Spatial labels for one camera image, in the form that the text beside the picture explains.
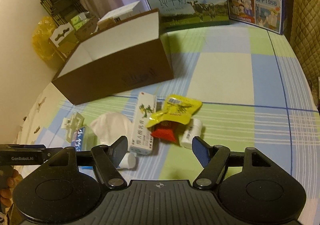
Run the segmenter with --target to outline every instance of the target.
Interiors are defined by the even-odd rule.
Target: yellow plastic bag
[[[163,109],[149,117],[146,128],[153,127],[162,121],[173,121],[184,125],[190,122],[191,116],[202,106],[199,100],[172,94],[163,104]]]
[[[56,29],[56,24],[50,16],[45,16],[38,23],[32,35],[32,46],[38,56],[47,61],[52,59],[55,50],[52,44],[48,42],[49,38]]]

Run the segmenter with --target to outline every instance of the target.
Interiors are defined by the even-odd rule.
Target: red packet
[[[179,123],[172,121],[162,121],[155,126],[155,129],[151,133],[151,136],[153,136],[154,138],[160,138],[169,142],[176,143],[177,140],[174,136],[174,131],[177,128],[178,124]]]

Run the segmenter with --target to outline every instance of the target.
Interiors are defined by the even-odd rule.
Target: small white box
[[[129,151],[137,154],[148,155],[152,152],[153,137],[151,131],[145,127],[149,117],[155,112],[157,97],[145,92],[140,92],[136,105],[133,128],[129,139]]]
[[[103,29],[144,11],[145,10],[142,6],[142,3],[140,1],[137,1],[110,11],[98,21],[98,26],[100,29]]]

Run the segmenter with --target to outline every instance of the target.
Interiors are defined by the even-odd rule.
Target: open brown box
[[[80,42],[52,83],[73,104],[173,79],[159,11],[116,23]]]

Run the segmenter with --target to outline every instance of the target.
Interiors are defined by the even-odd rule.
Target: table
[[[307,202],[299,220],[318,225],[320,117],[285,37],[241,23],[170,32],[169,37],[174,80],[78,106],[50,84],[25,121],[20,143],[68,146],[60,126],[76,111],[86,124],[107,111],[132,120],[140,91],[158,99],[172,93],[199,99],[203,105],[195,117],[203,122],[203,139],[232,151],[258,148],[303,185]],[[191,150],[156,140],[153,154],[140,156],[136,170],[122,175],[128,181],[193,181],[201,170]],[[240,170],[230,168],[228,175]],[[22,174],[30,171],[24,167]]]

